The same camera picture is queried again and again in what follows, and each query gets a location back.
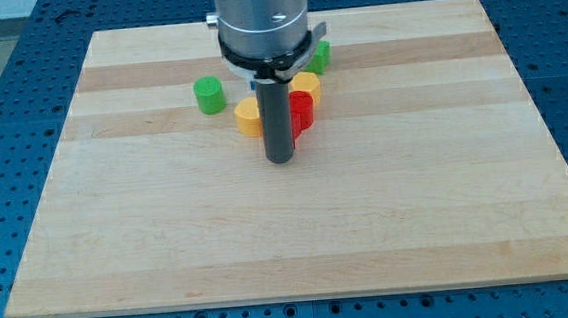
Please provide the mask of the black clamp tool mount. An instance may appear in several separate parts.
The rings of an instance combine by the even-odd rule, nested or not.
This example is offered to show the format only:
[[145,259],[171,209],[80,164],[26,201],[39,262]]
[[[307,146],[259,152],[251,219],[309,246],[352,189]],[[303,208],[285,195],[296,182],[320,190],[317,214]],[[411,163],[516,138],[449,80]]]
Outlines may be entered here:
[[261,56],[258,59],[234,52],[217,38],[225,65],[240,78],[261,83],[289,83],[293,77],[309,65],[319,42],[327,33],[327,23],[320,22],[313,30],[307,30],[301,43],[281,56]]

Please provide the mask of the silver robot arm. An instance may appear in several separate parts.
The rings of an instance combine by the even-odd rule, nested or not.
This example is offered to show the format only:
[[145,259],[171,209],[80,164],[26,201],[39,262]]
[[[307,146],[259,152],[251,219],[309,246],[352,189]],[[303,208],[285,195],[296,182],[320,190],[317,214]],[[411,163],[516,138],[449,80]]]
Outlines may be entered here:
[[327,24],[309,27],[307,0],[214,0],[217,30],[230,70],[255,85],[264,150],[272,163],[294,155],[289,83],[313,59]]

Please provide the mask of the dark grey cylindrical pointer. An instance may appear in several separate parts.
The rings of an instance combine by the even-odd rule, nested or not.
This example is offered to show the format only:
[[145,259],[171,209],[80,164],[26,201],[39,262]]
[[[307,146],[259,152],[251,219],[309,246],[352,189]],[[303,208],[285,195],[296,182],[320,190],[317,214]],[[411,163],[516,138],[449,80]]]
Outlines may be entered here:
[[264,148],[272,163],[286,163],[294,155],[288,85],[255,82]]

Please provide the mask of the green block behind arm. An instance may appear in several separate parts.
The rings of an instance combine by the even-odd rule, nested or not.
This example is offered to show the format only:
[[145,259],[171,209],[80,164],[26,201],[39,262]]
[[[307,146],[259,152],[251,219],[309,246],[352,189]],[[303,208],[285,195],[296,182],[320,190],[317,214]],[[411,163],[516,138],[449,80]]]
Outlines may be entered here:
[[304,68],[304,71],[314,74],[323,74],[330,63],[330,55],[330,43],[321,40],[317,44],[315,53],[308,65]]

